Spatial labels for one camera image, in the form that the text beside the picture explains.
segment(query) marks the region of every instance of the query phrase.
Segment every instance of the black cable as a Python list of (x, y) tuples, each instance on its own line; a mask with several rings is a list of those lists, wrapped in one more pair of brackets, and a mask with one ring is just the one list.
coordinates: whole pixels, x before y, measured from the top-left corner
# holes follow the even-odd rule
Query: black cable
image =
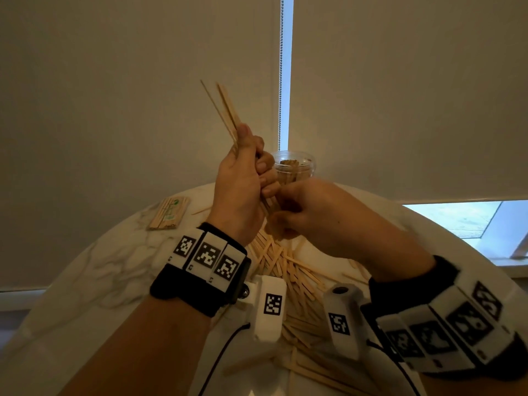
[(370, 346), (370, 347), (373, 347), (374, 349), (378, 349), (378, 350), (381, 350), (383, 353), (386, 354), (386, 356), (394, 363), (396, 364), (396, 366), (398, 367), (398, 369), (401, 371), (401, 373), (403, 374), (403, 376), (405, 377), (405, 379), (407, 380), (407, 382), (409, 383), (409, 385), (411, 385), (411, 388), (412, 390), (414, 391), (414, 393), (416, 394), (416, 396), (420, 396), (420, 393), (418, 392), (418, 389), (416, 389), (416, 386), (414, 386), (414, 383), (412, 381), (412, 379), (409, 377), (409, 375), (407, 374), (407, 372), (403, 369), (402, 366), (400, 366), (400, 364), (397, 362), (397, 361), (394, 361), (391, 357), (391, 355), (389, 353), (387, 353), (387, 351), (379, 346), (378, 344), (374, 343), (373, 341), (371, 341), (370, 339), (367, 339), (366, 340), (366, 345), (367, 346)]
[(224, 352), (225, 352), (226, 349), (228, 348), (228, 346), (229, 346), (229, 344), (231, 343), (231, 341), (234, 339), (235, 336), (237, 336), (237, 334), (238, 334), (240, 331), (243, 331), (244, 329), (249, 329), (250, 326), (251, 326), (250, 323), (244, 324), (244, 325), (242, 325), (240, 328), (238, 328), (235, 332), (233, 332), (233, 334), (231, 335), (231, 337), (229, 338), (229, 340), (225, 343), (224, 347), (222, 348), (222, 351), (220, 352), (220, 354), (219, 354), (218, 357), (216, 358), (216, 361), (215, 361), (214, 364), (213, 364), (213, 368), (211, 368), (211, 370), (209, 371), (209, 375), (208, 375), (207, 378), (205, 379), (205, 382), (203, 383), (203, 386), (202, 386), (202, 388), (200, 389), (200, 392), (198, 393), (198, 396), (202, 396), (202, 395), (203, 395), (203, 392), (205, 392), (205, 388), (207, 387), (207, 384), (209, 383), (209, 380), (210, 380), (211, 377), (213, 376), (213, 373), (214, 373), (214, 371), (215, 371), (216, 366), (217, 366), (218, 363), (220, 362), (220, 359), (222, 358), (222, 355), (224, 354)]

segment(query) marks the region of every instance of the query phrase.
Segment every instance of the white window shade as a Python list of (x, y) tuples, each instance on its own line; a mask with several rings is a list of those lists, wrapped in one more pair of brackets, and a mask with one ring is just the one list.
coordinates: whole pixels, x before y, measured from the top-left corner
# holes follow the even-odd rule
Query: white window shade
[(277, 149), (280, 0), (0, 9), (0, 288), (49, 285), (122, 219), (215, 180), (231, 138), (200, 79)]
[(400, 202), (528, 198), (528, 0), (295, 0), (289, 149)]

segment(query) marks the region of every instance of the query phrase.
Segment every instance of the right hand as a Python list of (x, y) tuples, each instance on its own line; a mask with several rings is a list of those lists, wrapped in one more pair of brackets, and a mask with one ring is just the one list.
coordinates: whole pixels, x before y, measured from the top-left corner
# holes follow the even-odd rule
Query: right hand
[(333, 183), (293, 182), (276, 197), (282, 211), (269, 216), (266, 231), (277, 239), (303, 235), (323, 253), (359, 261), (379, 281), (412, 278), (435, 264), (406, 232)]

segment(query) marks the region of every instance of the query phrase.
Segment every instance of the wristband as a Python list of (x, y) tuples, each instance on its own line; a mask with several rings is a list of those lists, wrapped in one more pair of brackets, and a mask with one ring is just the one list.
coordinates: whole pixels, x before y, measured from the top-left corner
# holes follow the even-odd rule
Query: wristband
[(370, 280), (377, 333), (411, 369), (435, 378), (524, 376), (528, 351), (506, 306), (471, 274), (434, 258), (436, 266), (419, 277)]
[(181, 236), (150, 294), (158, 299), (179, 297), (213, 317), (220, 307), (236, 302), (250, 265), (244, 247), (203, 223)]

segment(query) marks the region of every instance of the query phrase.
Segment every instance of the white marble table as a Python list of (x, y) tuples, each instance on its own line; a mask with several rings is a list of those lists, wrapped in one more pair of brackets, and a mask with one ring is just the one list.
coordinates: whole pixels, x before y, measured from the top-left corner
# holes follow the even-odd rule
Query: white marble table
[[(528, 339), (528, 297), (502, 271), (444, 228), (393, 202), (348, 186), (341, 186), (401, 229), (411, 231), (432, 253), (459, 266), (478, 270), (491, 290), (507, 300), (518, 329)], [(180, 228), (146, 231), (157, 205), (138, 212), (109, 230), (84, 250), (57, 277), (36, 303), (4, 350), (0, 363), (1, 395), (55, 395), (108, 339), (148, 293), (175, 239), (186, 227), (197, 226), (208, 212), (192, 212), (212, 204), (214, 184), (179, 193), (192, 199)], [(345, 260), (333, 259), (303, 247), (300, 258), (329, 273), (352, 270)], [(230, 309), (210, 333), (189, 394), (196, 394), (230, 334), (244, 321), (244, 313)], [(284, 394), (287, 374), (271, 365), (224, 378), (223, 364), (255, 354), (265, 345), (252, 344), (243, 332), (233, 341), (213, 376), (206, 394), (256, 396)], [(311, 381), (299, 384), (307, 394), (336, 394)]]

